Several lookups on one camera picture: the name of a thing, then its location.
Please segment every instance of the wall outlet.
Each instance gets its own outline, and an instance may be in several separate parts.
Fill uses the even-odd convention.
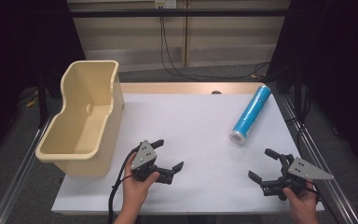
[[[176,0],[165,0],[164,8],[176,8]]]
[[[165,0],[155,0],[155,8],[165,8]]]

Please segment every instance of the blue cylinder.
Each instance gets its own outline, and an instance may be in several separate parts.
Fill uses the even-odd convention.
[[[237,124],[234,126],[231,134],[229,135],[231,141],[241,146],[244,145],[246,139],[249,136],[251,128],[255,124],[255,120],[258,114],[260,113],[261,109],[263,109],[264,104],[270,95],[271,90],[267,86],[261,86],[257,89],[251,102],[248,104]]]

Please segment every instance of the human hand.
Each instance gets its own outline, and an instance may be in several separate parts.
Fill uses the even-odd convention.
[[[132,153],[130,158],[127,161],[124,176],[132,175],[131,163],[135,159],[136,152]],[[144,182],[138,181],[134,176],[124,179],[124,201],[123,208],[130,207],[131,209],[136,208],[137,211],[142,207],[142,204],[145,202],[147,197],[147,192],[150,186],[158,179],[159,173],[154,172],[151,174]]]
[[[138,181],[132,176],[131,163],[135,159],[136,152],[132,153],[124,169],[123,180],[123,205],[121,212],[115,220],[115,224],[135,223],[139,210],[144,204],[150,186],[158,179],[159,173],[154,172],[144,182]]]
[[[313,189],[313,185],[307,181],[306,187]],[[317,224],[316,197],[314,192],[302,190],[298,195],[289,189],[283,189],[284,195],[290,202],[290,213],[296,224]]]

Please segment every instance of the white tabletop surface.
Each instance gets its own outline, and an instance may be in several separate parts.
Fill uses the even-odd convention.
[[[265,197],[247,176],[263,180],[281,176],[281,164],[266,156],[271,148],[298,156],[282,114],[270,95],[245,146],[229,140],[252,94],[124,94],[125,108],[109,173],[104,177],[66,176],[52,211],[105,214],[119,168],[144,139],[164,139],[156,165],[171,169],[184,161],[171,185],[155,183],[140,215],[263,214],[289,211],[289,203]],[[119,211],[122,186],[114,199]],[[318,203],[317,210],[323,210]]]

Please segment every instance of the beige plastic basket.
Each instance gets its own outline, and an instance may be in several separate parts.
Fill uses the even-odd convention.
[[[115,61],[72,63],[61,81],[62,110],[36,149],[68,175],[109,171],[124,107]]]

